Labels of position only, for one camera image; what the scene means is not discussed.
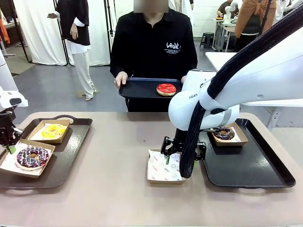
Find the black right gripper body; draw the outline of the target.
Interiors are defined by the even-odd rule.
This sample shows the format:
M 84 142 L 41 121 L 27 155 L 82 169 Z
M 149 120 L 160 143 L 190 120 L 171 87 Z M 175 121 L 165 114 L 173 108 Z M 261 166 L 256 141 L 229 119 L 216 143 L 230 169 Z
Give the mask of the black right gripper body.
M 174 138 L 174 151 L 182 152 L 185 140 L 187 138 L 187 131 L 176 129 L 175 138 Z

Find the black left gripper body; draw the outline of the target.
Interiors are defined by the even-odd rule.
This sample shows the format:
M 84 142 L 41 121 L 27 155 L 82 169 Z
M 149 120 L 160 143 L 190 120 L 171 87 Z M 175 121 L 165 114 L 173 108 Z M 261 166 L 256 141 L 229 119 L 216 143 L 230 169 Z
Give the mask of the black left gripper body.
M 10 142 L 13 140 L 14 124 L 12 120 L 12 111 L 3 111 L 0 113 L 0 141 Z

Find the person's right hand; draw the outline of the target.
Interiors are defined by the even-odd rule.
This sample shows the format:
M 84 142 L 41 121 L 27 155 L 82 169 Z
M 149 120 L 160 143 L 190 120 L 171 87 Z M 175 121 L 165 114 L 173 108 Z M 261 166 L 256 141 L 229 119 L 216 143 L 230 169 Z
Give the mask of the person's right hand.
M 121 71 L 118 73 L 118 75 L 115 77 L 115 86 L 117 88 L 120 88 L 121 86 L 125 85 L 126 84 L 126 81 L 128 79 L 128 75 L 126 72 L 124 71 Z

